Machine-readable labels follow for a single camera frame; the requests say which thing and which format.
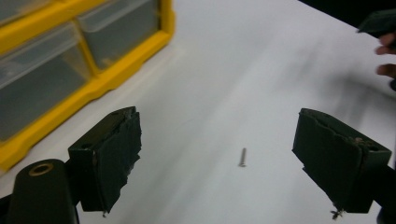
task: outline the yellow storage organizer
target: yellow storage organizer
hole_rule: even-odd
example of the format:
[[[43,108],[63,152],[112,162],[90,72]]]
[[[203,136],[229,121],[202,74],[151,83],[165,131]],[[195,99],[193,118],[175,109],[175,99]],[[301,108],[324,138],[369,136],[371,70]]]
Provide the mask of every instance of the yellow storage organizer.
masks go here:
[[[0,175],[89,101],[116,89],[175,30],[171,0],[40,6],[0,25]]]

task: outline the white table surface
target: white table surface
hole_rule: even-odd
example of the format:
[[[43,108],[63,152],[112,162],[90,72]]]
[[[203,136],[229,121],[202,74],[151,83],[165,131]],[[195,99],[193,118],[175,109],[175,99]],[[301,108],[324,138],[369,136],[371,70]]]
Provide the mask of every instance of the white table surface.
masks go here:
[[[396,93],[375,68],[395,58],[295,0],[176,0],[174,9],[171,43],[32,148],[0,178],[0,197],[23,167],[67,161],[102,117],[136,105],[141,160],[107,218],[78,206],[82,224],[334,223],[331,201],[291,152],[298,113],[323,111],[393,150]],[[374,203],[337,223],[374,224],[378,211]]]

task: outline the screw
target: screw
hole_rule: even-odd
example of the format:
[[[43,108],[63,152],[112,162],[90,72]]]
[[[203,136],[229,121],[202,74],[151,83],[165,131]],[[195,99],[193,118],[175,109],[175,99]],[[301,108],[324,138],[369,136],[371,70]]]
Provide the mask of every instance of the screw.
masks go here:
[[[245,165],[246,156],[247,156],[247,149],[244,147],[244,149],[242,149],[241,161],[239,162],[240,167],[246,167],[246,165]]]

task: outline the finger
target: finger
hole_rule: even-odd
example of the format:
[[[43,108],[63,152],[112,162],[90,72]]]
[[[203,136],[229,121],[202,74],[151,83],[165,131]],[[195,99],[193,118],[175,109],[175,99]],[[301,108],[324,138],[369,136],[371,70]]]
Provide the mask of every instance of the finger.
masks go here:
[[[381,46],[375,50],[375,53],[378,55],[383,54],[396,54],[396,49],[390,49],[388,47]]]
[[[389,46],[395,39],[396,36],[394,33],[382,35],[379,37],[379,43],[381,43],[383,46]]]
[[[391,63],[380,65],[376,69],[376,73],[381,76],[396,78],[396,65]]]

